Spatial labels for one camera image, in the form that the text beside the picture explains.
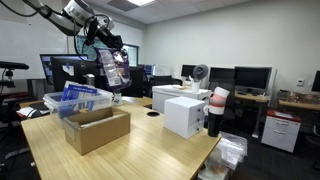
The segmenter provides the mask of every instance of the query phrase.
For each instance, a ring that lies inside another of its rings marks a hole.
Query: open cardboard box
[[[69,116],[63,121],[66,140],[80,155],[130,132],[130,113],[115,107]]]

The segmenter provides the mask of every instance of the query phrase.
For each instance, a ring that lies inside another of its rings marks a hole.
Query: filing cabinet
[[[293,152],[301,125],[297,116],[268,110],[262,143]]]

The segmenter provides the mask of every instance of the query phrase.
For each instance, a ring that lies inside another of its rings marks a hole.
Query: black stand
[[[218,137],[222,116],[223,115],[216,115],[209,112],[209,117],[208,117],[208,135],[209,136]]]

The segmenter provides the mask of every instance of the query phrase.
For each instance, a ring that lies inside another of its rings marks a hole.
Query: wall outlet
[[[308,87],[312,87],[313,86],[313,79],[310,79],[309,81],[308,81]]]
[[[304,84],[304,79],[299,78],[297,82],[297,86],[303,86],[303,84]]]

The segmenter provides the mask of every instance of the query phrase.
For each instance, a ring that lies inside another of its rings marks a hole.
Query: desk
[[[295,103],[295,102],[288,102],[284,100],[279,100],[279,104],[283,106],[320,111],[320,104]]]
[[[163,114],[124,104],[131,132],[84,156],[65,140],[56,114],[22,121],[42,179],[191,179],[219,142],[203,130],[190,139],[163,128]]]
[[[262,108],[263,108],[262,106],[264,103],[268,102],[268,97],[267,96],[253,96],[252,94],[242,95],[242,94],[235,93],[235,98],[244,99],[244,100],[251,100],[251,101],[255,101],[255,102],[259,103],[259,110],[258,110],[258,114],[256,117],[256,124],[254,126],[254,131],[252,133],[252,137],[258,138],[259,137],[259,124],[260,124],[261,113],[262,113]]]
[[[133,103],[133,104],[143,106],[143,107],[151,107],[152,106],[152,99],[148,98],[148,97],[138,98],[138,97],[123,96],[122,100],[125,101],[124,103],[129,102],[129,103]],[[43,102],[43,100],[21,103],[20,107],[21,108],[29,107],[30,104],[38,103],[38,102]]]

